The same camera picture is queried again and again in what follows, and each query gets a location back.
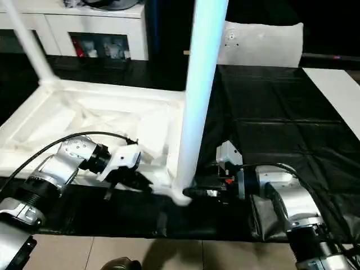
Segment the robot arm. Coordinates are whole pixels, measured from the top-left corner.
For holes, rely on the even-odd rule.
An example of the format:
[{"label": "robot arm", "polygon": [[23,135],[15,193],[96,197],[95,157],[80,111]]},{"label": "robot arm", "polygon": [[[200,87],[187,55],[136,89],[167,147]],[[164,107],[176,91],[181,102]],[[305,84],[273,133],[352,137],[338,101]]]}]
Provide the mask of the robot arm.
[{"label": "robot arm", "polygon": [[346,257],[329,241],[321,213],[299,180],[275,166],[258,166],[255,172],[259,195],[272,201],[296,257],[297,269],[351,269]]},{"label": "robot arm", "polygon": [[[110,155],[106,146],[85,136],[63,142],[58,152],[46,158],[13,197],[0,202],[0,215],[6,217],[6,221],[0,221],[0,270],[23,268],[36,245],[23,227],[37,228],[45,222],[79,169],[90,170],[98,175],[99,181],[109,181],[114,187],[135,173],[140,157],[137,144],[120,146]],[[142,180],[141,187],[149,186],[149,181]]]},{"label": "robot arm", "polygon": [[197,179],[197,186],[185,189],[185,193],[192,197],[216,197],[226,204],[229,197],[244,199],[245,189],[249,186],[248,190],[255,195],[271,200],[296,257],[297,269],[351,269],[346,257],[329,241],[316,203],[299,180],[289,173],[294,171],[291,167],[283,164],[279,164],[283,168],[257,166],[257,188],[254,188],[254,182],[244,178],[242,156],[230,141],[217,148],[217,163],[219,173],[216,177],[207,177],[205,181]]}]

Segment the black cable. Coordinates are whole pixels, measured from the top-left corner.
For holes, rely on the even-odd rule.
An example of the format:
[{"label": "black cable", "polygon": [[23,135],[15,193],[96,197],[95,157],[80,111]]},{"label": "black cable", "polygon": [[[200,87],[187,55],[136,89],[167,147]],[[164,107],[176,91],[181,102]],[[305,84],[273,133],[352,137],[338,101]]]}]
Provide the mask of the black cable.
[{"label": "black cable", "polygon": [[107,135],[107,136],[112,136],[112,137],[116,137],[116,138],[120,138],[123,140],[126,140],[126,143],[128,145],[137,143],[134,142],[133,140],[116,134],[116,133],[111,133],[111,132],[103,132],[103,131],[85,131],[85,132],[79,132],[79,133],[74,133],[71,135],[67,135],[65,137],[62,137],[58,140],[56,140],[55,142],[50,143],[49,145],[47,145],[46,147],[42,148],[40,151],[38,151],[37,153],[35,153],[32,157],[30,157],[27,161],[25,161],[24,163],[22,163],[10,176],[9,178],[5,181],[5,184],[0,188],[0,193],[4,190],[4,188],[15,178],[15,176],[17,176],[18,173],[21,172],[22,169],[24,169],[30,162],[32,162],[34,159],[36,159],[39,155],[41,155],[42,153],[44,153],[46,150],[50,149],[51,147],[57,145],[60,142],[64,142],[68,139],[77,137],[77,136],[83,136],[83,135],[92,135],[92,134],[97,134],[97,135]]},{"label": "black cable", "polygon": [[[289,168],[288,166],[285,166],[283,164],[280,163],[273,163],[273,162],[262,162],[262,163],[253,163],[253,164],[242,164],[238,166],[238,169],[242,169],[244,167],[255,167],[255,166],[262,166],[262,165],[269,165],[269,166],[274,166],[274,167],[278,167],[281,168],[285,171],[287,171],[288,173],[291,173],[292,175],[294,175],[300,182],[300,184],[313,196],[315,196],[319,201],[321,201],[322,205],[325,206],[327,208],[327,210],[331,213],[331,215],[336,219],[336,221],[338,222],[338,224],[340,225],[340,227],[345,231],[345,234],[348,238],[348,240],[351,241],[351,244],[353,245],[353,247],[357,250],[359,250],[359,246],[356,243],[356,240],[354,239],[354,237],[351,235],[350,233],[350,229],[349,226],[346,222],[346,220],[344,219],[344,217],[341,215],[340,212],[340,207],[338,206],[338,204],[333,201],[332,203],[334,204],[336,210],[340,213],[340,218],[338,217],[338,215],[336,213],[334,213],[334,211],[330,208],[328,202],[322,198],[322,196],[320,196],[320,194],[318,192],[315,191],[315,189],[313,189],[309,184],[307,184],[307,182],[305,182],[300,175],[298,175],[298,173],[293,170],[292,168]],[[357,269],[360,270],[360,264],[358,263],[358,260],[356,260],[356,258],[353,258],[352,256],[349,256],[346,252],[346,248],[342,245],[342,243],[334,238],[332,238],[332,240],[334,241],[334,243],[339,247],[340,251],[344,254],[344,256],[346,256],[346,258],[353,264],[353,266]]]}]

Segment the white countertop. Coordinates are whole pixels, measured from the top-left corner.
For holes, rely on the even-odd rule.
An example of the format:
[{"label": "white countertop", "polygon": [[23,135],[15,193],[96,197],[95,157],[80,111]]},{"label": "white countertop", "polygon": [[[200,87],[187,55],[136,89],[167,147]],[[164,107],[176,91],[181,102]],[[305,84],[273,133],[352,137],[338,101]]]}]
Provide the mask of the white countertop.
[{"label": "white countertop", "polygon": [[344,70],[304,71],[360,140],[360,85]]},{"label": "white countertop", "polygon": [[[142,17],[144,4],[137,4],[132,8],[121,11],[102,11],[90,7],[65,8],[62,0],[14,0],[16,7],[22,13],[31,14],[62,14],[87,15],[102,17],[138,18]],[[0,12],[5,12],[0,3]]]}]

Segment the black tablecloth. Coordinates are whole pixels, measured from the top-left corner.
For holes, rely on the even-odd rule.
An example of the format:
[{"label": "black tablecloth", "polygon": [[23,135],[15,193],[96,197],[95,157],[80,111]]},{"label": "black tablecloth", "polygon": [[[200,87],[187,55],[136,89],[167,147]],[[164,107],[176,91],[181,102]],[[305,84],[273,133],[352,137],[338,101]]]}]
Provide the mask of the black tablecloth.
[{"label": "black tablecloth", "polygon": [[[26,58],[2,56],[0,122],[36,89]],[[181,91],[187,63],[132,61],[114,65],[95,60],[51,57],[63,79]],[[245,163],[275,161],[291,165],[321,195],[336,200],[358,237],[360,143],[302,69],[219,66],[211,93],[198,173],[212,170],[216,147],[231,140]],[[21,182],[16,180],[2,196]],[[187,239],[285,241],[272,205],[255,196],[222,205],[194,200],[178,207],[165,196],[70,186],[41,233],[171,237]],[[343,229],[330,217],[334,233]]]}]

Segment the white cabinet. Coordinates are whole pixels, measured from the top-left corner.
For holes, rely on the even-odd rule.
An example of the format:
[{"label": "white cabinet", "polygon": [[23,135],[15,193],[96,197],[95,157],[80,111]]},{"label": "white cabinet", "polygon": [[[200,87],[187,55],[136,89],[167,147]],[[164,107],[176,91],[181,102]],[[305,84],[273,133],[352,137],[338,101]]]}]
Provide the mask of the white cabinet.
[{"label": "white cabinet", "polygon": [[[48,55],[59,55],[60,50],[43,14],[22,14],[28,28],[33,31],[41,47]],[[22,51],[8,14],[0,12],[0,52]]]},{"label": "white cabinet", "polygon": [[77,15],[46,15],[46,19],[62,55],[94,52],[92,57],[148,58],[141,19]]},{"label": "white cabinet", "polygon": [[[14,1],[48,55],[148,59],[144,4],[102,11],[65,8],[59,0]],[[1,39],[8,47],[17,42],[14,33],[5,29],[12,26],[0,2],[0,52]]]}]

